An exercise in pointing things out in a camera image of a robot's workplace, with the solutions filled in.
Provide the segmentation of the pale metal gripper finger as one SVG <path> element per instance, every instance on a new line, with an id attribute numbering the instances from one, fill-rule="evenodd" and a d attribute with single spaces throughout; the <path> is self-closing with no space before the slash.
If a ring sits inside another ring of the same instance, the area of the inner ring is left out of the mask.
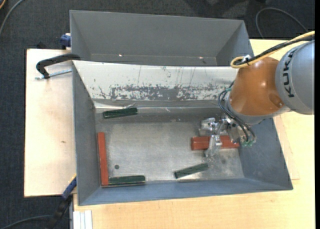
<path id="1" fill-rule="evenodd" d="M 221 148 L 222 141 L 219 135 L 211 135 L 209 139 L 208 148 L 204 151 L 206 158 L 213 157 Z"/>
<path id="2" fill-rule="evenodd" d="M 211 132 L 212 134 L 217 134 L 220 125 L 221 123 L 219 121 L 216 121 L 214 117 L 211 117 L 200 122 L 200 129 L 203 131 Z"/>

